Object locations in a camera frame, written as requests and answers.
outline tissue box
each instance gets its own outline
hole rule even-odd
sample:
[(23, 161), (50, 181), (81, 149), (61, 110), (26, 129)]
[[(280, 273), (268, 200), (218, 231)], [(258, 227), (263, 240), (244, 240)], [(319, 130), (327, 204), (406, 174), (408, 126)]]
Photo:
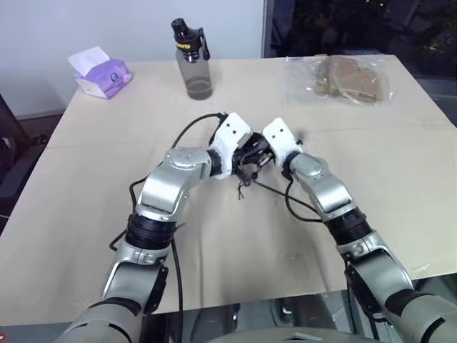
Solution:
[(75, 68), (75, 80), (87, 94), (110, 99), (131, 80), (124, 61), (111, 59), (100, 47), (69, 57)]

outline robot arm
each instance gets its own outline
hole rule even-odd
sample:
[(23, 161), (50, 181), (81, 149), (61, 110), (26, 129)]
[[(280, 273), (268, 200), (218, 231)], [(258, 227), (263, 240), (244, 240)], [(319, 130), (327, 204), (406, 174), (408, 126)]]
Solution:
[(443, 298), (414, 290), (393, 252), (366, 221), (344, 184), (327, 163), (303, 153), (283, 120), (263, 130), (281, 173), (308, 193), (336, 241), (348, 283), (364, 312), (380, 313), (410, 343), (450, 343), (457, 337), (457, 307)]
[(190, 191), (200, 182), (232, 174), (232, 156), (251, 137), (251, 127), (232, 113), (209, 150), (170, 149), (149, 174), (114, 257), (101, 301), (91, 305), (56, 343), (134, 343), (142, 314), (159, 306), (168, 268), (164, 262)]

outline yellow label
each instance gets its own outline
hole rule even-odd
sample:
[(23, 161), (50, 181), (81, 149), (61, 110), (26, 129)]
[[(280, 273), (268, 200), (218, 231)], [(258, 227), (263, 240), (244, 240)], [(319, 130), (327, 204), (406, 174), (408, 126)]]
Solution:
[(180, 44), (178, 42), (176, 42), (176, 46), (181, 49), (190, 49), (191, 48), (190, 44)]

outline plastic bag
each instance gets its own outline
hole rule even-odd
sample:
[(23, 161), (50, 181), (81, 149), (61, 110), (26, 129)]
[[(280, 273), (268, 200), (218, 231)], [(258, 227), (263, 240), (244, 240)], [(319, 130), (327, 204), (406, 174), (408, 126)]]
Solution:
[(393, 92), (383, 69), (383, 55), (287, 57), (283, 102), (286, 106), (389, 103)]

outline white wall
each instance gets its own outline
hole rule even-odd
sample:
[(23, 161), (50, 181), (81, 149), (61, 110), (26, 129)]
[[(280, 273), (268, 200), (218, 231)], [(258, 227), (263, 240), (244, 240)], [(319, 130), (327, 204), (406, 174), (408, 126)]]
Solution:
[(263, 0), (0, 0), (0, 94), (17, 116), (63, 109), (76, 89), (67, 56), (99, 45), (173, 59), (180, 16), (205, 28), (214, 59), (261, 56)]

